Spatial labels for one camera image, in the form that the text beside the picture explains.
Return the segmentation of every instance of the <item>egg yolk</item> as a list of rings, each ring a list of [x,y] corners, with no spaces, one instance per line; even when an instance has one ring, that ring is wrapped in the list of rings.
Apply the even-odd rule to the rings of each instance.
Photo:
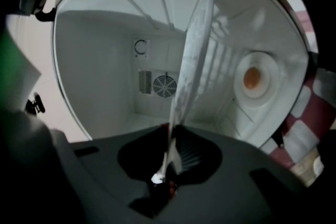
[[[261,79],[260,71],[255,68],[249,68],[244,75],[244,86],[251,90],[258,86]]]

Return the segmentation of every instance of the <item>fan grille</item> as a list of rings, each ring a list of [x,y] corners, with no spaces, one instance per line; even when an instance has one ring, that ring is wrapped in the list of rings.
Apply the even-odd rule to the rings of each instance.
[[[153,89],[158,96],[170,97],[176,92],[176,82],[172,77],[159,76],[154,80]]]

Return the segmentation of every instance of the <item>black clip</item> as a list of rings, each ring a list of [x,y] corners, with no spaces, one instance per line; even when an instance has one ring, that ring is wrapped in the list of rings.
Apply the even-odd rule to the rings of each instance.
[[[282,138],[282,132],[280,127],[274,132],[274,134],[272,135],[273,140],[275,141],[275,143],[277,143],[279,148],[283,148],[283,138]]]
[[[46,110],[42,103],[41,97],[35,92],[34,93],[34,100],[28,100],[26,103],[26,112],[36,115],[37,113],[45,113]]]

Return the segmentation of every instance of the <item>air vent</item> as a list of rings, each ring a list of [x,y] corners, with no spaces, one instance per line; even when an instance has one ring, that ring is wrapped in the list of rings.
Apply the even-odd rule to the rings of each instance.
[[[163,75],[157,77],[153,82],[154,92],[161,97],[171,97],[176,92],[176,82],[172,77]]]
[[[139,71],[139,91],[145,94],[152,93],[152,72]]]

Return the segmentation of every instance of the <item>white plate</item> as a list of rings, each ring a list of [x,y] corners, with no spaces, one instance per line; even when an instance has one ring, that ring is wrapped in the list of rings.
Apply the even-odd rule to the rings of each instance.
[[[260,83],[254,89],[244,86],[246,71],[257,68],[261,73]],[[237,101],[250,108],[266,104],[276,94],[279,87],[279,67],[275,60],[264,52],[252,52],[239,63],[234,77],[234,92]]]

